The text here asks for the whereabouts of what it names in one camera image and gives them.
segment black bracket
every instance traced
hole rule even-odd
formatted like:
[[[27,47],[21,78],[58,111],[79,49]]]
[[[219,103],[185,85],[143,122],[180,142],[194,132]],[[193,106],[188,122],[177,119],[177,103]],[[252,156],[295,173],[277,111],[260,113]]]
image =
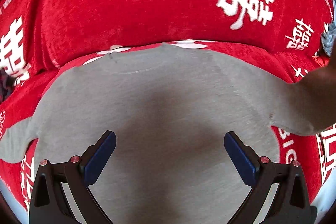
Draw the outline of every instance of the black bracket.
[[[224,137],[224,147],[243,182],[252,187],[228,224],[253,224],[273,183],[279,183],[272,205],[260,224],[313,224],[317,208],[310,206],[302,167],[297,160],[288,164],[259,157],[233,132]]]
[[[89,190],[116,146],[116,136],[106,131],[82,156],[51,164],[43,160],[37,170],[30,204],[30,224],[78,224],[68,204],[62,183],[71,193],[87,224],[113,224]],[[273,163],[259,157],[234,132],[226,133],[224,147],[250,193],[227,224],[253,224],[273,183],[278,190],[261,224],[313,224],[317,209],[310,206],[305,177],[297,160],[291,164]]]
[[[30,224],[78,224],[68,204],[62,183],[71,193],[86,223],[113,224],[93,197],[88,186],[94,184],[116,147],[116,135],[106,131],[82,156],[51,164],[43,160],[37,170],[31,195]]]

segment screw head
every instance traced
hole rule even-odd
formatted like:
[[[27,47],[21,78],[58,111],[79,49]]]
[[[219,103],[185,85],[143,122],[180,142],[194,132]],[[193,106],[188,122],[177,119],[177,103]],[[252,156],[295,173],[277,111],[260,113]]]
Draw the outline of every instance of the screw head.
[[[269,163],[269,158],[267,158],[265,156],[262,156],[262,157],[260,157],[260,161],[264,164],[267,164],[267,163]]]
[[[47,163],[48,163],[48,161],[47,161],[47,160],[42,160],[42,161],[40,162],[40,165],[41,165],[41,166],[46,166],[46,165],[47,165]]]
[[[299,167],[300,166],[300,162],[298,160],[293,160],[292,161],[293,165],[296,166],[296,167]]]
[[[73,156],[73,157],[70,159],[70,161],[73,162],[74,164],[75,164],[76,162],[79,162],[79,160],[80,160],[80,156]]]

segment red cloth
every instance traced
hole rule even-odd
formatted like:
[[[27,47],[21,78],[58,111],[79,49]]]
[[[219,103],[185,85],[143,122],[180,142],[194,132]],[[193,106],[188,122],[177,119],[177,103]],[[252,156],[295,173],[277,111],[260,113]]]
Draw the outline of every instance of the red cloth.
[[[0,2],[0,67],[21,81],[55,69],[46,44],[41,43],[42,6],[41,0]]]
[[[219,0],[45,0],[42,32],[51,58],[60,66],[115,44],[141,46],[184,39],[240,42],[271,53],[298,52],[286,48],[285,36],[292,37],[298,25],[295,19],[303,19],[314,31],[302,52],[311,56],[318,50],[324,22],[332,20],[325,0],[258,1],[264,8],[268,5],[272,20],[264,26],[258,20],[251,22],[246,13],[242,27],[232,30],[241,6],[228,16],[217,6]]]
[[[16,91],[1,104],[6,111],[4,120],[0,112],[3,134],[33,114],[42,92],[53,83],[56,68],[61,68],[61,74],[102,56],[95,52],[112,45],[140,46],[129,50],[135,51],[182,39],[237,42],[196,43],[240,58],[288,83],[327,64],[328,59],[311,56],[320,48],[324,23],[332,21],[328,6],[332,0],[241,0],[237,7],[236,0],[226,1],[225,6],[225,0],[1,0],[0,67],[18,77]],[[249,7],[242,13],[242,25],[232,25],[242,6]],[[266,7],[273,13],[264,12],[268,20],[260,17],[260,8]],[[293,33],[296,40],[289,44]],[[281,162],[293,158],[295,151],[312,201],[330,173],[328,153],[336,149],[330,143],[327,150],[328,142],[321,140],[333,135],[302,138],[273,130]],[[29,166],[36,143],[31,143],[22,163],[0,160],[0,176],[24,206],[30,202]]]

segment gray fuzzy object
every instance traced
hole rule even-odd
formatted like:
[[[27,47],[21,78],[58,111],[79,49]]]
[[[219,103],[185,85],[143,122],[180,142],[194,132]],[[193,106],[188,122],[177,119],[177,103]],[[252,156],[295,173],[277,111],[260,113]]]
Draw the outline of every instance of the gray fuzzy object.
[[[323,46],[323,50],[327,56],[331,56],[331,51],[333,49],[334,41],[336,38],[336,24],[333,21],[329,24],[329,31],[327,33],[322,33],[321,35],[321,43]]]

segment gray cloth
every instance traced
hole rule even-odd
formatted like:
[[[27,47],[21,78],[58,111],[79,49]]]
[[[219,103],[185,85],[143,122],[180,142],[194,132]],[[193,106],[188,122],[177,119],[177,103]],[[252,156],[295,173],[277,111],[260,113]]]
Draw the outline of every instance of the gray cloth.
[[[334,46],[335,38],[336,38],[336,24],[333,21],[332,23],[329,24],[328,32],[322,33],[321,35],[321,43],[323,50],[329,57],[331,57],[331,52]]]
[[[112,53],[63,73],[26,121],[24,138],[39,137],[37,170],[42,159],[81,155],[112,130],[117,147],[90,189],[114,223],[222,224],[250,189],[224,150],[224,134],[233,130],[259,155],[278,161],[270,125],[313,130],[297,95],[268,72],[218,52],[163,45]],[[1,158],[22,159],[28,144],[1,153],[20,134],[5,134]],[[70,205],[83,222],[71,199]]]

